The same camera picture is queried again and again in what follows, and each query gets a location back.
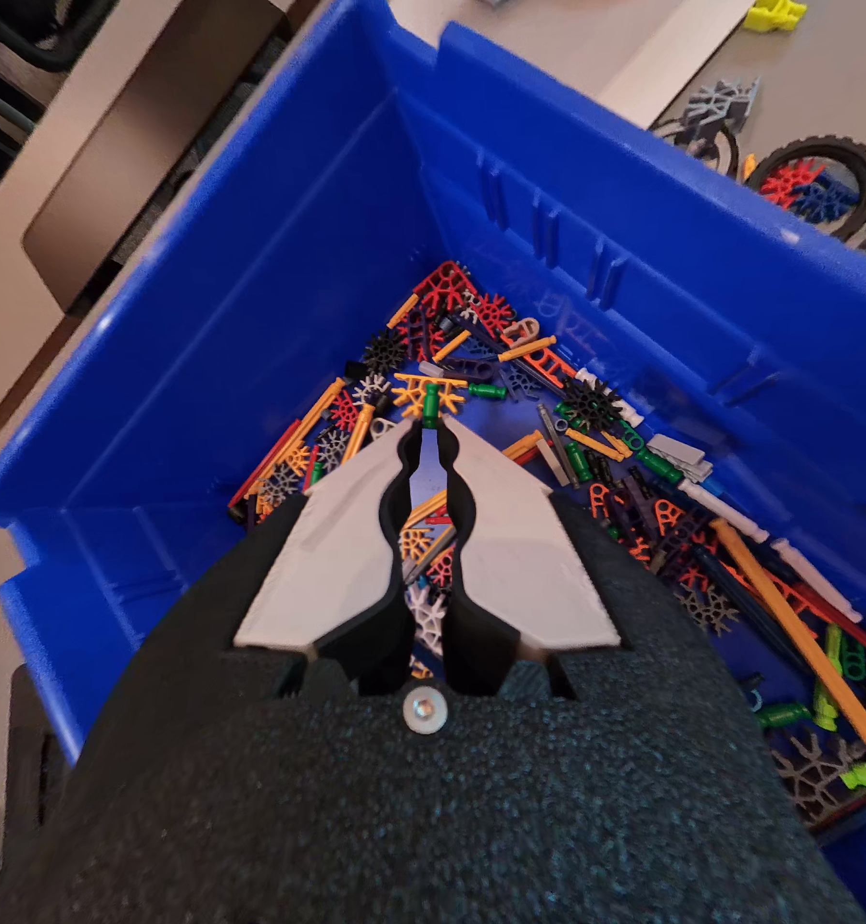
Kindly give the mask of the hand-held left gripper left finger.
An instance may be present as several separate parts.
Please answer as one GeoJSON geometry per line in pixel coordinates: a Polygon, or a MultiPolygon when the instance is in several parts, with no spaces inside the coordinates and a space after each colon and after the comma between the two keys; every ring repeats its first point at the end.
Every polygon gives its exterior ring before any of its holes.
{"type": "Polygon", "coordinates": [[[337,661],[363,695],[406,684],[415,621],[400,535],[422,441],[422,425],[405,420],[305,492],[236,647],[337,661]]]}

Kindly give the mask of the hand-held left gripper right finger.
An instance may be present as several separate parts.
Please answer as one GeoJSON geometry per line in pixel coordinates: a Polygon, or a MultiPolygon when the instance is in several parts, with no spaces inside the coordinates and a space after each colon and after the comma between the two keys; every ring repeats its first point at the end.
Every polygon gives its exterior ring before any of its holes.
{"type": "Polygon", "coordinates": [[[442,624],[448,685],[495,696],[519,661],[619,649],[620,631],[554,491],[457,418],[440,420],[438,445],[455,528],[442,624]]]}

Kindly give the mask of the pile of construction toy pieces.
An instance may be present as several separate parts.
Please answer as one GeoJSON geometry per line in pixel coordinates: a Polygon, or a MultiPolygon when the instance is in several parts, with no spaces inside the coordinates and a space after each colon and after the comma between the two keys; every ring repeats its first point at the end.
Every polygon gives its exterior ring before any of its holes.
{"type": "Polygon", "coordinates": [[[550,486],[577,490],[594,520],[655,574],[704,634],[745,625],[797,676],[800,699],[763,699],[760,674],[743,680],[775,767],[798,814],[816,834],[866,821],[866,742],[801,657],[773,597],[795,614],[822,660],[866,709],[866,618],[786,538],[723,501],[701,449],[643,436],[641,417],[586,369],[575,370],[518,320],[506,299],[482,295],[468,269],[449,260],[371,334],[314,405],[300,414],[235,492],[229,514],[251,528],[283,502],[348,461],[401,419],[422,421],[426,383],[439,383],[440,413],[518,407],[519,438],[504,454],[519,466],[542,459],[550,486]]]}

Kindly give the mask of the blue plastic bin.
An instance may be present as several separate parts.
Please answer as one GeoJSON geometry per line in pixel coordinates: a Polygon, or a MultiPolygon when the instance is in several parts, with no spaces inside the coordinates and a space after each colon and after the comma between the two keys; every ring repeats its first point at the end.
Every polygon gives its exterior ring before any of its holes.
{"type": "Polygon", "coordinates": [[[819,848],[716,648],[543,471],[619,649],[454,691],[421,454],[406,684],[234,645],[306,496],[242,537],[229,492],[446,260],[866,613],[866,257],[469,29],[333,3],[0,454],[76,762],[0,922],[866,922],[866,826],[819,848]]]}

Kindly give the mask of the beige desk panel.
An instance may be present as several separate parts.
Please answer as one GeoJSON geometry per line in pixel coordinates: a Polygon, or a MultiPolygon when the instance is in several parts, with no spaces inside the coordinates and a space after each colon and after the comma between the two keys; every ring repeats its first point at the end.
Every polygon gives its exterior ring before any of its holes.
{"type": "Polygon", "coordinates": [[[317,2],[118,2],[0,183],[0,435],[76,302],[272,37],[317,2]]]}

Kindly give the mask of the red snowflake connector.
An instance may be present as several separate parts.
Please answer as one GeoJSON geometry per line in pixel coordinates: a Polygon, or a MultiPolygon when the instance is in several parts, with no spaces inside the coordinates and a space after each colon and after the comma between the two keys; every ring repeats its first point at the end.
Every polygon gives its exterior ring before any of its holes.
{"type": "Polygon", "coordinates": [[[759,195],[785,211],[792,208],[824,172],[815,159],[796,159],[773,168],[759,185],[759,195]]]}

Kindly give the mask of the grey spoked toy wheel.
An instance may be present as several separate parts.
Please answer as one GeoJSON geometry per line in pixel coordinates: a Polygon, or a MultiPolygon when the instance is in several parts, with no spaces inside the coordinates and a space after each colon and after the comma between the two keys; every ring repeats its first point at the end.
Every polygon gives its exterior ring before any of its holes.
{"type": "Polygon", "coordinates": [[[739,147],[732,131],[719,120],[709,126],[684,127],[678,119],[653,125],[652,134],[730,180],[739,173],[739,147]]]}

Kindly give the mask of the blue snowflake connector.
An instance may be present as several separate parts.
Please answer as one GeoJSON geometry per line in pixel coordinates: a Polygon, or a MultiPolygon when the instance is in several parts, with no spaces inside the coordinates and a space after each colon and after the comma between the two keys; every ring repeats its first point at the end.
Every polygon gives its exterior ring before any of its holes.
{"type": "Polygon", "coordinates": [[[795,199],[788,210],[810,225],[837,223],[848,217],[861,199],[859,191],[824,172],[793,191],[795,199]]]}

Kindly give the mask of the grey snowflake connector cluster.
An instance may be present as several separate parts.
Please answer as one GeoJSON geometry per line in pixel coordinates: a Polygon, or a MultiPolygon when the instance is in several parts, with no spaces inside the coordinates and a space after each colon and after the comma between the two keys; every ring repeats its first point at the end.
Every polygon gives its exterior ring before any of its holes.
{"type": "Polygon", "coordinates": [[[722,129],[737,136],[750,116],[760,82],[757,77],[745,86],[741,80],[720,79],[694,92],[680,118],[682,142],[711,143],[722,129]]]}

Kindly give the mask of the large black toy tyre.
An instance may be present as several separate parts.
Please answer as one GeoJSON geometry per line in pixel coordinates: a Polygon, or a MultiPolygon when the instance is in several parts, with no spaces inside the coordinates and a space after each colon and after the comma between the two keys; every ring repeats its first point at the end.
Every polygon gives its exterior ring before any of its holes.
{"type": "MultiPolygon", "coordinates": [[[[860,202],[848,217],[834,224],[811,225],[839,241],[847,242],[866,225],[866,145],[863,143],[849,137],[834,135],[810,136],[793,141],[765,156],[746,186],[759,195],[761,181],[773,168],[788,161],[811,158],[824,164],[825,174],[832,175],[860,193],[860,202]]],[[[790,211],[785,212],[798,217],[790,211]]]]}

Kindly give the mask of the white monitor stand base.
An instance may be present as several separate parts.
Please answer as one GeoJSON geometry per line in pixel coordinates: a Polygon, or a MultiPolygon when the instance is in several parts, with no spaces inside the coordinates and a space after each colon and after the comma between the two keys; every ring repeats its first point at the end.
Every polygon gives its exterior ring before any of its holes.
{"type": "Polygon", "coordinates": [[[647,129],[738,28],[749,1],[682,1],[595,101],[647,129]]]}

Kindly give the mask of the yellow connector piece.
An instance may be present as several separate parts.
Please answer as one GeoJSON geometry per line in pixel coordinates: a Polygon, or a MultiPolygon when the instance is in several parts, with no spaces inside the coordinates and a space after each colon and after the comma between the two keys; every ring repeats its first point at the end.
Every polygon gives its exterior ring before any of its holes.
{"type": "Polygon", "coordinates": [[[808,10],[796,1],[755,1],[741,23],[742,28],[758,33],[795,31],[808,10]]]}

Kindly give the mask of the black storage crate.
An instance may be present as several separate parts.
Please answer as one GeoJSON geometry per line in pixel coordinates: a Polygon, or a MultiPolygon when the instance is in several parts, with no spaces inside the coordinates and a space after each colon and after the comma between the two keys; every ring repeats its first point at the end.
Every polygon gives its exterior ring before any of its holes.
{"type": "Polygon", "coordinates": [[[69,71],[118,1],[0,1],[0,44],[35,68],[69,71]]]}

